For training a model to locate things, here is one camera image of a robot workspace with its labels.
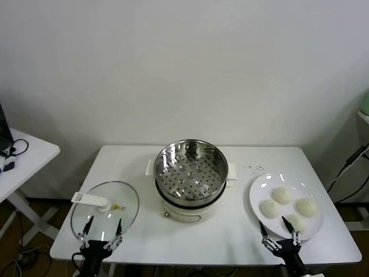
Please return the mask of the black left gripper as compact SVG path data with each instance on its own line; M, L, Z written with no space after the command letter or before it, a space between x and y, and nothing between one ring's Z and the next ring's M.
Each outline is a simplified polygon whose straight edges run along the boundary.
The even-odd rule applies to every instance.
M111 255L112 249L116 249L122 242L122 219L119 220L115 236L108 241L88 240L94 216L90 216L81 233L78 233L80 252L83 255Z

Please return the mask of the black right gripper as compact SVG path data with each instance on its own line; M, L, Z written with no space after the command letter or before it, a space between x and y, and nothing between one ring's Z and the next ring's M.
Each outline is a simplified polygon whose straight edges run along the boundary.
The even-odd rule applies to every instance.
M264 225L259 221L260 231L262 235L262 244L270 252L274 252L276 257L285 258L298 256L301 248L300 234L293 225L283 216L282 220L292 236L292 239L283 239L275 241L268 236Z

